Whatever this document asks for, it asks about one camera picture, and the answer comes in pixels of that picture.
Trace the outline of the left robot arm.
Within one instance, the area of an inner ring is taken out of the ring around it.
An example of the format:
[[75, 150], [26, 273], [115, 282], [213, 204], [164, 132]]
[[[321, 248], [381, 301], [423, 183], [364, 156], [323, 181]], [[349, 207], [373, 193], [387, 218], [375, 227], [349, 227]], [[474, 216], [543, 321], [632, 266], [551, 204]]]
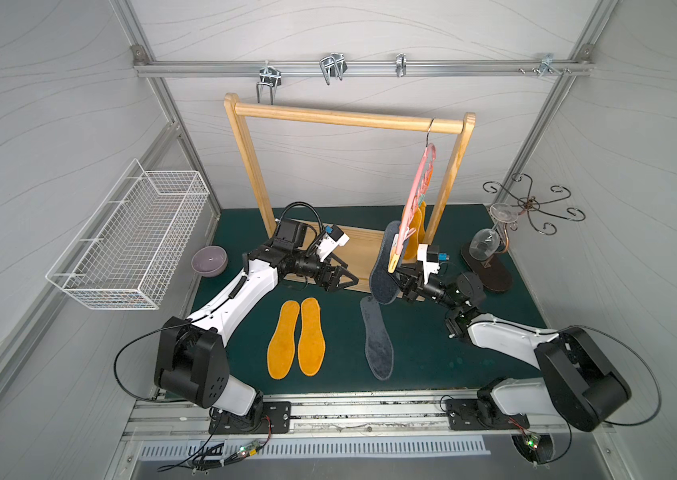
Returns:
[[164, 323], [158, 340], [154, 384], [196, 406], [223, 413], [252, 431], [264, 420], [264, 394], [230, 374], [226, 345], [254, 306], [280, 280], [297, 275], [332, 292], [358, 284], [334, 250], [349, 235], [337, 225], [320, 226], [310, 245], [310, 226], [293, 219], [278, 221], [270, 239], [244, 255], [240, 273], [204, 307], [186, 319]]

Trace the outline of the dark grey insole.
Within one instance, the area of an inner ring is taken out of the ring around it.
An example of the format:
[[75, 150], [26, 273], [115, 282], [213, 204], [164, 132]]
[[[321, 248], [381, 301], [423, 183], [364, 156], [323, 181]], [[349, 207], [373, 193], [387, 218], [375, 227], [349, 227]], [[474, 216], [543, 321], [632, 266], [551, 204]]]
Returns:
[[392, 376], [394, 349], [388, 335], [380, 304], [368, 296], [360, 301], [360, 312], [365, 329], [365, 358], [372, 375], [379, 381]]

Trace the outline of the yellow insole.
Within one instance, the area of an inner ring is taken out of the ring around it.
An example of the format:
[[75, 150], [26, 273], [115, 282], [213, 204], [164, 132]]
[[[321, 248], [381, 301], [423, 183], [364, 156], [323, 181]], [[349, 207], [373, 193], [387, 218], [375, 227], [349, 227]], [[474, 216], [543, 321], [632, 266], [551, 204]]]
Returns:
[[298, 365], [305, 376], [314, 377], [326, 357], [326, 340], [322, 332], [322, 310], [316, 298], [302, 301], [302, 332], [298, 341]]
[[420, 241], [424, 238], [425, 229], [423, 227], [423, 222], [425, 218], [426, 203], [422, 202], [420, 206], [415, 210], [414, 216], [412, 217], [410, 223], [410, 229], [413, 233], [407, 238], [406, 246], [403, 254], [403, 260], [405, 262], [412, 262], [416, 260], [417, 250]]
[[276, 330], [272, 334], [268, 352], [266, 352], [268, 374], [273, 380], [286, 378], [292, 369], [292, 362], [296, 356], [294, 334], [296, 334], [298, 318], [300, 318], [300, 304], [294, 300], [284, 302], [280, 308]]

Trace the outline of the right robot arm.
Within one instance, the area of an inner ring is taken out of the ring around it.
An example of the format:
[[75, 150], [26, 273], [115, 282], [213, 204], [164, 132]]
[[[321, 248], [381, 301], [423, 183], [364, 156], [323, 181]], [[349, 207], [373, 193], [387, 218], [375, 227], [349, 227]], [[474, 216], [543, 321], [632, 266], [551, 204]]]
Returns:
[[402, 266], [391, 278], [405, 298], [425, 298], [445, 307], [450, 337], [497, 351], [540, 376], [498, 378], [478, 391], [482, 416], [555, 415], [592, 432], [632, 396], [625, 378], [582, 328], [533, 328], [481, 310], [483, 285], [472, 272], [443, 283], [420, 267]]

